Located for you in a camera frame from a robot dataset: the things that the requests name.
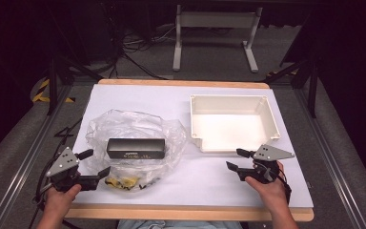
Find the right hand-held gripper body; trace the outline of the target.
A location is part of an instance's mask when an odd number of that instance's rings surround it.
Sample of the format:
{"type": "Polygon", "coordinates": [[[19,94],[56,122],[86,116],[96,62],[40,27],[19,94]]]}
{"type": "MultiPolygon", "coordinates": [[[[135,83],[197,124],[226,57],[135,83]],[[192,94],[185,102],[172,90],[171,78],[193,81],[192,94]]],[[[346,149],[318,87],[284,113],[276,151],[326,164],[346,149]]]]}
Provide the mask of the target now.
{"type": "Polygon", "coordinates": [[[294,156],[294,153],[262,144],[254,151],[254,157],[252,157],[255,168],[243,168],[244,171],[237,174],[241,181],[244,181],[246,177],[252,177],[263,184],[268,184],[278,178],[279,167],[277,162],[280,159],[292,158],[294,156]]]}

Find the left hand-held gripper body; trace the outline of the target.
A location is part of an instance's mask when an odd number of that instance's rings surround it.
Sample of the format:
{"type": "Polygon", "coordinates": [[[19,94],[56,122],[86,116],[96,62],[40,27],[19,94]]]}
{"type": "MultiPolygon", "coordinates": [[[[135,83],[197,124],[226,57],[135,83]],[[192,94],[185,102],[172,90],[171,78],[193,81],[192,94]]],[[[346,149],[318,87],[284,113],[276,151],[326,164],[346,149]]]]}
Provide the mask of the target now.
{"type": "Polygon", "coordinates": [[[46,173],[53,187],[59,192],[67,192],[79,184],[82,191],[91,191],[97,188],[99,178],[96,176],[81,176],[78,172],[79,160],[76,154],[66,148],[54,161],[46,173]]]}

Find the white plastic container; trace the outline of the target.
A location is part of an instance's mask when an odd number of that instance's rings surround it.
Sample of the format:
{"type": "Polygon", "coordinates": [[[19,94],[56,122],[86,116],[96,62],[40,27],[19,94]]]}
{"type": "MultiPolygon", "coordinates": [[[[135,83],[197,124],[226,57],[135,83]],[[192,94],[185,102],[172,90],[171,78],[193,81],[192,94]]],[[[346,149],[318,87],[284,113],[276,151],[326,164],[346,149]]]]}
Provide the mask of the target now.
{"type": "Polygon", "coordinates": [[[203,153],[257,150],[281,138],[266,95],[193,94],[191,136],[203,153]]]}

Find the black rectangular box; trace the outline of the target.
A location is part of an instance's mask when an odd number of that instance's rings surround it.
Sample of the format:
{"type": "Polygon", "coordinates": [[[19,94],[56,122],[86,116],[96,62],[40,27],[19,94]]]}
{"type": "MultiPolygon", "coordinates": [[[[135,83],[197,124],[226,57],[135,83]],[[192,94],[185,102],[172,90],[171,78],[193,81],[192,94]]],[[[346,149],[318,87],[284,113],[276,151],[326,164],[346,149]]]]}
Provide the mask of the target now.
{"type": "Polygon", "coordinates": [[[111,159],[162,159],[164,138],[110,138],[106,152],[111,159]]]}

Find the clear plastic bag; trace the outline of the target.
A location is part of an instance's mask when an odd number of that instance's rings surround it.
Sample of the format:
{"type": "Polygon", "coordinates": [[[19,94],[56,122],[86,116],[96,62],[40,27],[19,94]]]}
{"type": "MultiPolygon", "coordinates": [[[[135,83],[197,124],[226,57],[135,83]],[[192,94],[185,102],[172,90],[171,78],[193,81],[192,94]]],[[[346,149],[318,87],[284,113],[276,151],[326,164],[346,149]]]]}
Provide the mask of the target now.
{"type": "Polygon", "coordinates": [[[93,173],[110,167],[111,171],[105,179],[138,177],[130,192],[146,189],[169,175],[189,142],[186,130],[178,120],[118,110],[110,110],[91,120],[86,141],[88,147],[93,149],[93,156],[87,160],[86,167],[93,173]],[[164,138],[166,154],[162,159],[111,159],[106,152],[110,138],[164,138]]]}

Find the person's right hand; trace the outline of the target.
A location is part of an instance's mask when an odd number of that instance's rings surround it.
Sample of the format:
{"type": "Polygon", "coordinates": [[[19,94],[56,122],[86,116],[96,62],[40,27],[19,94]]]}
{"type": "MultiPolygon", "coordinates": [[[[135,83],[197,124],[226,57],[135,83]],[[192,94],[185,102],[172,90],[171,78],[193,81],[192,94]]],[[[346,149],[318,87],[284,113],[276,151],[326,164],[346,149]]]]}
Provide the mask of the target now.
{"type": "Polygon", "coordinates": [[[288,201],[285,194],[284,167],[278,162],[278,178],[271,183],[263,184],[252,177],[246,177],[245,181],[259,194],[265,207],[271,214],[289,212],[288,201]]]}

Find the person's left hand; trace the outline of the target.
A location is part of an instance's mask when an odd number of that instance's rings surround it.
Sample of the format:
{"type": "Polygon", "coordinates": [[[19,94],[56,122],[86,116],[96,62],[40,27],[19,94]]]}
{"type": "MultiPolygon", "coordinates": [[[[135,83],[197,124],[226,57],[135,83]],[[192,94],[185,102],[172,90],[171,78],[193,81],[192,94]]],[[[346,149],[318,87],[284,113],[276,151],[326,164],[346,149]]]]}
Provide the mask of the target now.
{"type": "Polygon", "coordinates": [[[62,219],[69,212],[72,202],[80,191],[79,184],[73,185],[67,192],[58,192],[55,188],[50,188],[47,191],[44,216],[62,219]]]}

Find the yellow and black small parts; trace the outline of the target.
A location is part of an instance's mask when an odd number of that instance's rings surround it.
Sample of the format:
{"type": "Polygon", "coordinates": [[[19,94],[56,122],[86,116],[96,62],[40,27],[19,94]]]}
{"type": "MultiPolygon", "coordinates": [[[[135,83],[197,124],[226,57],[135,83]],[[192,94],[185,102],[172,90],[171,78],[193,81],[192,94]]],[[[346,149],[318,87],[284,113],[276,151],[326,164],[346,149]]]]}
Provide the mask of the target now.
{"type": "Polygon", "coordinates": [[[135,187],[138,180],[138,177],[107,177],[105,183],[112,188],[130,191],[135,187]]]}

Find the yellow black hazard tape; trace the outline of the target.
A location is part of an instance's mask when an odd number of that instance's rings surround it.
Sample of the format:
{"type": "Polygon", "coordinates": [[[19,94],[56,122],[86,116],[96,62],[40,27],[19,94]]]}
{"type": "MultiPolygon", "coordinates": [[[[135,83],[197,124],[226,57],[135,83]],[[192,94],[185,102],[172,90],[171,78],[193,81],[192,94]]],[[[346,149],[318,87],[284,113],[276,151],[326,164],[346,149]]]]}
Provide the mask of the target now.
{"type": "Polygon", "coordinates": [[[48,78],[44,79],[38,88],[35,96],[32,98],[32,102],[50,102],[48,96],[44,96],[44,91],[49,87],[50,80],[48,78]]]}

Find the black metal stand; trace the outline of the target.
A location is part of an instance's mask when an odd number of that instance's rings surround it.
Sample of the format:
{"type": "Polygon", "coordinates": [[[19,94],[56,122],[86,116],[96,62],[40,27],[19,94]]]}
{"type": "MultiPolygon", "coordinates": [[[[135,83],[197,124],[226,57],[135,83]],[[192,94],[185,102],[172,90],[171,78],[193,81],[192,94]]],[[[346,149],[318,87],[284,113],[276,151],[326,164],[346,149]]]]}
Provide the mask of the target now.
{"type": "Polygon", "coordinates": [[[58,93],[58,80],[65,86],[71,86],[74,82],[71,68],[77,69],[83,75],[86,75],[96,82],[102,79],[102,76],[83,65],[71,60],[63,55],[56,55],[50,63],[49,67],[49,88],[50,88],[50,106],[48,115],[52,115],[59,103],[62,101],[58,93]]]}
{"type": "Polygon", "coordinates": [[[266,78],[262,80],[262,82],[270,84],[285,75],[289,75],[290,73],[295,72],[295,76],[291,80],[291,85],[294,89],[301,89],[306,84],[306,82],[309,82],[307,109],[311,117],[316,118],[315,99],[316,99],[317,80],[318,80],[316,71],[317,68],[315,62],[305,59],[296,62],[277,73],[268,74],[266,78]]]}

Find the white table sheet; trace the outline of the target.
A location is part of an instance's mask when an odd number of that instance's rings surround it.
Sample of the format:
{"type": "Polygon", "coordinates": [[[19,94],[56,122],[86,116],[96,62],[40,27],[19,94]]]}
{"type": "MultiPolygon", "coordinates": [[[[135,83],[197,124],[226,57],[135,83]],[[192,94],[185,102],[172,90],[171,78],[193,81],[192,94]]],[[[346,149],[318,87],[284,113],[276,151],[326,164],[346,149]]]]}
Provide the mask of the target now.
{"type": "Polygon", "coordinates": [[[89,122],[112,110],[142,112],[165,120],[178,120],[186,128],[190,143],[177,167],[154,185],[137,192],[116,191],[105,184],[94,191],[77,195],[78,204],[126,204],[194,207],[251,207],[263,203],[255,189],[229,170],[229,161],[249,168],[250,159],[230,153],[203,153],[191,136],[191,96],[193,94],[266,95],[269,99],[281,138],[268,145],[291,152],[294,148],[287,133],[275,94],[270,89],[240,89],[183,86],[101,85],[93,87],[83,116],[75,152],[87,149],[89,122]]]}

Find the aluminium rail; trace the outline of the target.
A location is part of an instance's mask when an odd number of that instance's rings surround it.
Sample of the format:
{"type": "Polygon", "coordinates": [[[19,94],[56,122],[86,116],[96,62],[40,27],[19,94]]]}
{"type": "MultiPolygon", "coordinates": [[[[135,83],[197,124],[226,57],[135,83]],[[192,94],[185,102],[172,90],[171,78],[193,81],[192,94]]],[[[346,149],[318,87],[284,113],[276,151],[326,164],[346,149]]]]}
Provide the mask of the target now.
{"type": "Polygon", "coordinates": [[[354,229],[366,229],[366,220],[362,216],[362,213],[356,203],[356,199],[354,198],[351,189],[347,181],[345,180],[344,175],[341,173],[341,170],[336,162],[333,152],[324,134],[322,133],[320,126],[318,125],[318,122],[310,114],[305,94],[298,89],[295,89],[294,93],[298,103],[302,108],[302,111],[306,115],[307,120],[314,132],[324,164],[328,170],[328,173],[334,183],[336,192],[340,197],[340,200],[346,210],[346,213],[354,229]]]}
{"type": "Polygon", "coordinates": [[[6,220],[11,207],[16,201],[20,191],[22,190],[30,172],[33,164],[38,158],[42,151],[43,143],[45,142],[48,132],[51,128],[53,121],[56,119],[62,105],[65,103],[66,97],[71,91],[71,86],[64,86],[59,90],[57,104],[50,109],[49,113],[46,115],[43,124],[40,127],[37,135],[35,136],[27,154],[25,155],[20,167],[12,177],[10,181],[9,188],[7,189],[5,195],[0,201],[0,229],[3,222],[6,220]]]}

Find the white metal stand frame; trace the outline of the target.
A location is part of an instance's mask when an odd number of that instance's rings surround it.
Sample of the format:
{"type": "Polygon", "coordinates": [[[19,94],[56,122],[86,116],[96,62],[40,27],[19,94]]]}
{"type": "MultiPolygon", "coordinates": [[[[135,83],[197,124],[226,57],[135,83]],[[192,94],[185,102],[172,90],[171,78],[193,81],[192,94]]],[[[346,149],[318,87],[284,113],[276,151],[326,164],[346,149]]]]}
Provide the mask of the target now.
{"type": "Polygon", "coordinates": [[[252,73],[258,72],[252,50],[257,27],[263,9],[257,8],[252,12],[218,12],[218,11],[185,11],[182,6],[176,7],[175,17],[175,46],[173,54],[173,70],[178,72],[181,66],[183,28],[228,28],[249,29],[250,35],[242,42],[242,47],[247,57],[252,73]]]}

